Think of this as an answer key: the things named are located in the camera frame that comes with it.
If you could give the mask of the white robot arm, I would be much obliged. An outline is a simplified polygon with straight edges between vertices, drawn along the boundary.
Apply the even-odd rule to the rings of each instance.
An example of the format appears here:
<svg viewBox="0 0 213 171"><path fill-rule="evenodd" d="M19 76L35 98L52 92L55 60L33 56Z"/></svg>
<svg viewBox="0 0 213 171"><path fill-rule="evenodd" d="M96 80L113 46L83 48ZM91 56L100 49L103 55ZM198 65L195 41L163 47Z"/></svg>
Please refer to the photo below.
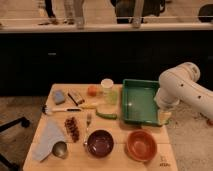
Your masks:
<svg viewBox="0 0 213 171"><path fill-rule="evenodd" d="M199 85L199 67L192 62L184 62L162 72L155 101L161 110L173 108L180 101L194 107L213 126L213 91Z"/></svg>

